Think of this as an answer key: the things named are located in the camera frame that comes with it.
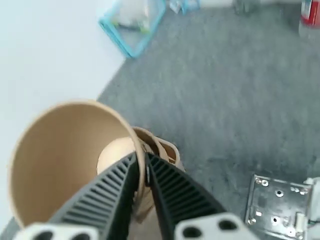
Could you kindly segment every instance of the floor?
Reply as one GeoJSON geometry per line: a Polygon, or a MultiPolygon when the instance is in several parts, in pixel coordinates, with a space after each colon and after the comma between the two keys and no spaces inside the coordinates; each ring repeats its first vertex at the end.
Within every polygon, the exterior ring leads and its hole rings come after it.
{"type": "Polygon", "coordinates": [[[299,38],[299,11],[168,11],[98,100],[174,142],[187,172],[243,218],[252,173],[299,183],[320,172],[320,51],[299,38]]]}

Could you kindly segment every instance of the cup rim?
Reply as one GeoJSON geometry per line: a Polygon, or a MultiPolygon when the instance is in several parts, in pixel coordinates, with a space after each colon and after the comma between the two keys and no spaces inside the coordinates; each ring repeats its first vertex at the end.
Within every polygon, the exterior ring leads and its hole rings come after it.
{"type": "Polygon", "coordinates": [[[47,116],[49,113],[64,108],[64,107],[69,107],[69,106],[76,106],[76,105],[85,105],[85,106],[92,106],[96,107],[100,110],[106,111],[113,115],[119,122],[121,123],[122,126],[128,131],[130,137],[132,138],[135,151],[136,151],[136,156],[137,156],[137,161],[138,161],[138,168],[139,168],[139,184],[138,184],[138,189],[137,189],[137,194],[134,202],[134,208],[133,212],[139,208],[143,194],[144,194],[144,188],[145,188],[145,173],[146,173],[146,164],[145,164],[145,155],[143,152],[143,149],[140,145],[139,138],[134,131],[134,129],[129,125],[129,123],[113,108],[104,105],[100,102],[90,100],[90,99],[83,99],[83,100],[70,100],[70,101],[63,101],[58,104],[55,104],[54,106],[51,106],[49,109],[43,111],[40,115],[38,115],[31,123],[28,124],[27,128],[22,132],[20,137],[18,138],[14,149],[11,153],[10,159],[9,159],[9,164],[8,164],[8,169],[7,169],[7,186],[8,186],[8,198],[9,198],[9,205],[12,210],[13,216],[18,223],[18,225],[23,228],[26,226],[26,224],[23,223],[20,214],[17,211],[15,200],[13,198],[13,191],[12,191],[12,172],[13,172],[13,166],[15,163],[15,159],[17,156],[17,152],[24,141],[26,135],[31,131],[31,129],[39,123],[45,116],[47,116]]]}

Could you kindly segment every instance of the red object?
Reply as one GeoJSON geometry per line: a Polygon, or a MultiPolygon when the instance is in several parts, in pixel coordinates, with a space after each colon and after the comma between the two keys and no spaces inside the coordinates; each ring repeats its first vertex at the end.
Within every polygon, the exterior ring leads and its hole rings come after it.
{"type": "Polygon", "coordinates": [[[308,27],[320,28],[320,2],[304,0],[301,8],[301,21],[308,27]]]}

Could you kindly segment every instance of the blue basket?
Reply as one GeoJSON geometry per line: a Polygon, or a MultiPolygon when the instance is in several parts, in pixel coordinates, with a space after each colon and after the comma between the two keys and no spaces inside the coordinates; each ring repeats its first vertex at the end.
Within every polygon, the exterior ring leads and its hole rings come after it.
{"type": "Polygon", "coordinates": [[[153,19],[150,19],[148,32],[120,29],[112,23],[112,18],[119,11],[119,4],[115,5],[111,11],[106,12],[99,19],[99,25],[111,40],[120,48],[127,58],[138,57],[146,48],[151,37],[155,33],[161,18],[166,11],[165,0],[154,0],[158,9],[153,19]]]}

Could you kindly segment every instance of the metal bracket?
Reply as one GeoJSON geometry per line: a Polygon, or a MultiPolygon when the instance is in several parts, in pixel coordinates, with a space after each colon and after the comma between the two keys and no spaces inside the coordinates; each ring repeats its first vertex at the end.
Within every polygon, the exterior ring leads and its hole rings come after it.
{"type": "Polygon", "coordinates": [[[285,240],[306,238],[313,186],[254,175],[245,223],[285,240]]]}

